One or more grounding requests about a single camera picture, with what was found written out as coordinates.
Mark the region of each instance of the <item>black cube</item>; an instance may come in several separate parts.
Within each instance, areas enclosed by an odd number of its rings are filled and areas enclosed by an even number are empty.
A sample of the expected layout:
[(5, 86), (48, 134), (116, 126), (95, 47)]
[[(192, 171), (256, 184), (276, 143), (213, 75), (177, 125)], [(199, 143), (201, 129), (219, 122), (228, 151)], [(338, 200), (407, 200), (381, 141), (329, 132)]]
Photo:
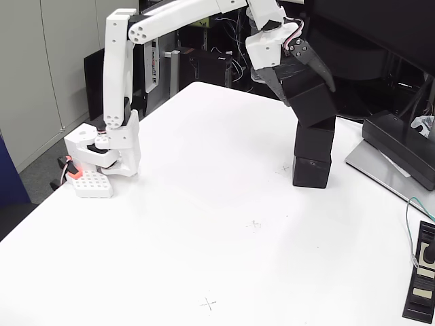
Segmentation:
[(330, 117), (308, 128), (298, 123), (294, 155), (315, 161), (330, 161), (334, 133), (335, 117)]
[(282, 80), (283, 90), (304, 128), (334, 117), (337, 113), (332, 93), (325, 81), (312, 69)]
[(326, 188), (331, 159), (328, 162), (294, 157), (293, 160), (293, 185), (296, 187)]

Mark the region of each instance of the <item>desk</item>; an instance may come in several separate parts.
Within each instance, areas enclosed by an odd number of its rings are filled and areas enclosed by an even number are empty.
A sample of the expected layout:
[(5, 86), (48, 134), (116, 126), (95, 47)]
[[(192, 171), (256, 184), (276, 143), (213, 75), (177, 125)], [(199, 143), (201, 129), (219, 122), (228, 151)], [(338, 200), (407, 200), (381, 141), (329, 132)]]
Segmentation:
[(181, 91), (112, 199), (62, 186), (0, 242), (0, 325), (416, 325), (405, 202), (344, 162), (360, 125), (337, 120), (327, 189), (292, 186), (295, 130), (278, 101)]

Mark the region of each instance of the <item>blue chair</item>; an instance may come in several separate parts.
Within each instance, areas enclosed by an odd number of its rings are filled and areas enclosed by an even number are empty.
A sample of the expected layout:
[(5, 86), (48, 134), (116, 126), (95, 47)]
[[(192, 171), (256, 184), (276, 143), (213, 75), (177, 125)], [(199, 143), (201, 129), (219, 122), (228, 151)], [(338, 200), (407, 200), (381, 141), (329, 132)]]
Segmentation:
[(0, 171), (0, 241), (2, 241), (37, 205), (31, 203), (1, 137)]

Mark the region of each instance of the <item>perforated white block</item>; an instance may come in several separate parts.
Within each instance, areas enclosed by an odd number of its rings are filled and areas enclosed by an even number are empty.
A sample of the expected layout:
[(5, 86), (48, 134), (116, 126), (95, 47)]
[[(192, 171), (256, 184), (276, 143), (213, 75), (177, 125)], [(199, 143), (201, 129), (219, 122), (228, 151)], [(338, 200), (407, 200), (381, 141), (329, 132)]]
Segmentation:
[(68, 179), (74, 186), (75, 194), (81, 198), (111, 198), (114, 195), (109, 179), (97, 171), (83, 171), (79, 179)]

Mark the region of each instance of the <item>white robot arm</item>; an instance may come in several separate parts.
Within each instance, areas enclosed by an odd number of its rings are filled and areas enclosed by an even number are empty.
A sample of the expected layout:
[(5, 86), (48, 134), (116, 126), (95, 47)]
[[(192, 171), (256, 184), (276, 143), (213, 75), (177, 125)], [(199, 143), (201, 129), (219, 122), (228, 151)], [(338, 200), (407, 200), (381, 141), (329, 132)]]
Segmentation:
[[(260, 31), (245, 42), (252, 65), (277, 96), (290, 106), (273, 67), (281, 64), (283, 46), (287, 51), (294, 50), (289, 43), (302, 33), (303, 22), (287, 18), (276, 0), (162, 0), (143, 16), (135, 15), (136, 10), (118, 9), (106, 21), (103, 70), (106, 128), (97, 132), (95, 127), (83, 124), (65, 137), (69, 155), (80, 171), (74, 175), (66, 171), (65, 178), (74, 185), (78, 196), (110, 197), (113, 190), (105, 175), (130, 177), (137, 173), (141, 159), (139, 118), (137, 111), (130, 109), (135, 44), (151, 42), (187, 24), (246, 5)], [(107, 187), (93, 181), (104, 181)]]

